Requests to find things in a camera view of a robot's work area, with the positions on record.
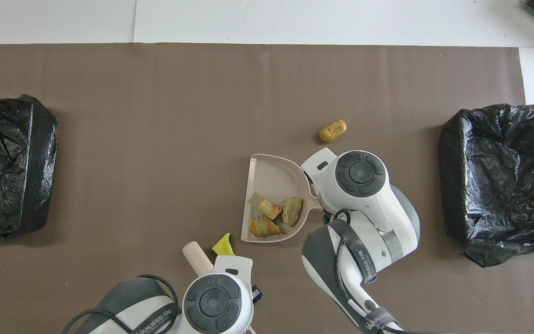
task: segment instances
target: brown table surface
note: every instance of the brown table surface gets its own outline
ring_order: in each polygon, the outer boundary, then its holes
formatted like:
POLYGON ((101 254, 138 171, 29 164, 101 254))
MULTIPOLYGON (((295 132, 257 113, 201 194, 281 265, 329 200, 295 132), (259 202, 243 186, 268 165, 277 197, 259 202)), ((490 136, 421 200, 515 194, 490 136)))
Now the brown table surface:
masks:
POLYGON ((115 284, 193 279, 181 249, 225 232, 254 260, 267 333, 356 333, 287 241, 240 241, 248 159, 302 163, 318 130, 369 150, 417 209, 421 243, 368 292, 403 328, 534 332, 534 254, 479 268, 445 235, 439 128, 461 108, 524 104, 517 49, 314 45, 0 45, 0 98, 34 95, 59 122, 47 226, 0 241, 0 334, 58 333, 115 284))

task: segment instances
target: food piece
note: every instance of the food piece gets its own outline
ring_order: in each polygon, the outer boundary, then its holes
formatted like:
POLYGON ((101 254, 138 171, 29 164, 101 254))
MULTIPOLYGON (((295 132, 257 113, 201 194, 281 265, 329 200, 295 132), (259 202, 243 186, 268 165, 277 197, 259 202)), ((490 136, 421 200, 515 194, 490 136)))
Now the food piece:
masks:
POLYGON ((320 139, 322 139, 324 142, 331 142, 337 138, 339 138, 340 135, 343 135, 345 131, 347 130, 347 124, 344 120, 336 120, 335 122, 327 125, 326 127, 322 128, 318 132, 318 136, 320 139))
POLYGON ((282 233, 281 227, 274 224, 273 220, 261 214, 248 220, 248 229, 255 237, 270 237, 282 233))
POLYGON ((277 215, 281 212, 281 208, 279 206, 274 205, 265 197, 258 195, 257 193, 254 193, 248 199, 248 202, 252 207, 271 219, 275 219, 275 217, 277 217, 277 215))
POLYGON ((298 197, 291 197, 290 199, 284 199, 284 211, 281 217, 284 219, 284 223, 288 226, 294 226, 300 218, 300 212, 302 211, 302 204, 304 199, 298 197))

